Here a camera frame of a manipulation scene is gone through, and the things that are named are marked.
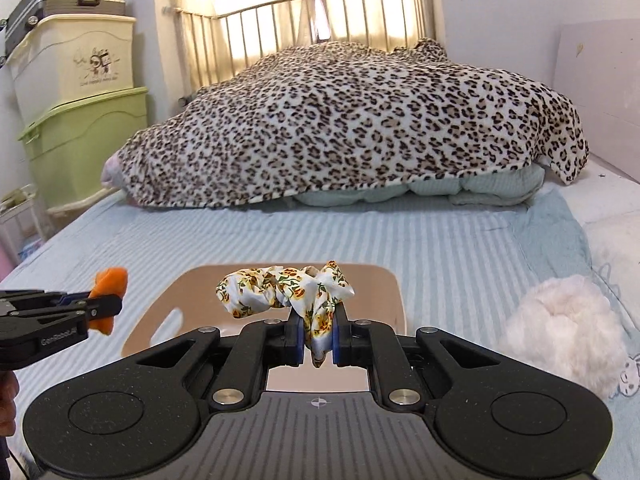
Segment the person's left hand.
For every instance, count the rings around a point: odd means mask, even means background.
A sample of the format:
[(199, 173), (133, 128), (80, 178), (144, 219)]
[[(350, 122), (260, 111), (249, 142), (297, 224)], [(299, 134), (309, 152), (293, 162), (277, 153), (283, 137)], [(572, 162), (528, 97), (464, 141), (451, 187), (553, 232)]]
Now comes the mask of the person's left hand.
[(0, 436), (11, 437), (16, 429), (15, 399), (20, 392), (20, 384), (12, 370), (0, 376)]

